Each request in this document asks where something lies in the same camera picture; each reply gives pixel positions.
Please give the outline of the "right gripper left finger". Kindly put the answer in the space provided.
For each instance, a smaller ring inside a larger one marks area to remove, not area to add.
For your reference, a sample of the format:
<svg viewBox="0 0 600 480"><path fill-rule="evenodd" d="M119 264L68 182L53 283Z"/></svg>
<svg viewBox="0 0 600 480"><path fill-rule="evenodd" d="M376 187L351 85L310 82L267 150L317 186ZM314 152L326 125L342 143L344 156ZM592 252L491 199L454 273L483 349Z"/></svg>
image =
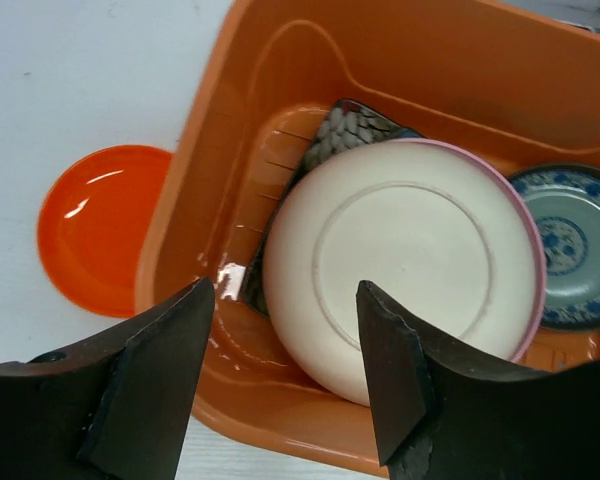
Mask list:
<svg viewBox="0 0 600 480"><path fill-rule="evenodd" d="M215 309L202 278L29 362L0 364L0 479L175 476Z"/></svg>

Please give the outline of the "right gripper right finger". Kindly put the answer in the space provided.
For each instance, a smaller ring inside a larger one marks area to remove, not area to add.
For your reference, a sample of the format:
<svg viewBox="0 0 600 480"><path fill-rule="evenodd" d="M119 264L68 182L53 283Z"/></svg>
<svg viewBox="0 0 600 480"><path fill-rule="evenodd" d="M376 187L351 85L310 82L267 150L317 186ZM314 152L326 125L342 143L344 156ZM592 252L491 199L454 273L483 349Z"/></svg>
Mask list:
<svg viewBox="0 0 600 480"><path fill-rule="evenodd" d="M497 358L366 280L356 305L391 478L600 479L600 359L550 373Z"/></svg>

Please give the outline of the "pink round plate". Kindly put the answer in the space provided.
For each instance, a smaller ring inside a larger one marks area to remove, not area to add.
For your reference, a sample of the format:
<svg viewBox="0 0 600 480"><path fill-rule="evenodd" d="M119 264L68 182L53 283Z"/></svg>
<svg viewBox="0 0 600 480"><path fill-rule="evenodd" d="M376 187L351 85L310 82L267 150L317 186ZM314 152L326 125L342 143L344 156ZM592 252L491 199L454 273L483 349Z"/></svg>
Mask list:
<svg viewBox="0 0 600 480"><path fill-rule="evenodd" d="M397 226L398 285L411 312L466 343L511 361L528 348L545 297L539 233L520 196L494 167L448 143L386 143L408 195Z"/></svg>

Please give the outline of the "white round plate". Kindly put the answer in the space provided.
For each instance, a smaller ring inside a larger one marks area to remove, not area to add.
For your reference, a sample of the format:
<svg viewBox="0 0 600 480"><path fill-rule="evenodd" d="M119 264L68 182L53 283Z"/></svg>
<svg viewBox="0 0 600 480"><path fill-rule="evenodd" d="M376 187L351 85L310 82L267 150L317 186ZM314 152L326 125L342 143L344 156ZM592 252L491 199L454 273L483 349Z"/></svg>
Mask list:
<svg viewBox="0 0 600 480"><path fill-rule="evenodd" d="M481 158L424 138L335 155L273 218L262 282L293 360L367 405L356 291L368 280L467 344L515 361L542 315L546 268L531 213Z"/></svg>

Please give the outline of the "small orange round plate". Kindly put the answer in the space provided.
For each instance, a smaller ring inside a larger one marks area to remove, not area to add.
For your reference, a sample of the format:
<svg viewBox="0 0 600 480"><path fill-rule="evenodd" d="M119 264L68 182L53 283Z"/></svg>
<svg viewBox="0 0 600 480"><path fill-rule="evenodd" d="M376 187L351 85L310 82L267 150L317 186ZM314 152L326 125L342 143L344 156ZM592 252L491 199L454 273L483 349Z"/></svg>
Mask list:
<svg viewBox="0 0 600 480"><path fill-rule="evenodd" d="M98 150L69 167L39 212L37 248L54 287L95 314L134 314L140 253L171 163L147 145Z"/></svg>

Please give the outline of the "blue patterned round plate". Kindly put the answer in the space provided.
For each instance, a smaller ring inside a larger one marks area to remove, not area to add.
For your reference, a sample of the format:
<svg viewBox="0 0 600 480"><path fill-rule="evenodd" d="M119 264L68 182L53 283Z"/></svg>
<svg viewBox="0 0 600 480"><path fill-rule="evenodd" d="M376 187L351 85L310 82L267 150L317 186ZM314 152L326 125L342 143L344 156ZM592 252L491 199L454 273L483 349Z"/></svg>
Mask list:
<svg viewBox="0 0 600 480"><path fill-rule="evenodd" d="M535 221L547 285L541 326L600 330L600 168L553 163L509 177Z"/></svg>

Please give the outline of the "black floral square plate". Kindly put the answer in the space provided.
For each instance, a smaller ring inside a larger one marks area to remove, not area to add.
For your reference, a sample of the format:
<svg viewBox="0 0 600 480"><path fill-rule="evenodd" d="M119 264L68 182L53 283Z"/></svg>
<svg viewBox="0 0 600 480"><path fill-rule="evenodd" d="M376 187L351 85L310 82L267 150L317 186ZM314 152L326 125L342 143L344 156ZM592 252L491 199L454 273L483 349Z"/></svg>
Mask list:
<svg viewBox="0 0 600 480"><path fill-rule="evenodd" d="M266 223L255 254L245 271L241 287L243 303L264 318L269 317L263 287L264 250L276 214L304 177L339 153L363 145L421 136L418 131L402 126L360 102L352 99L336 101L321 121Z"/></svg>

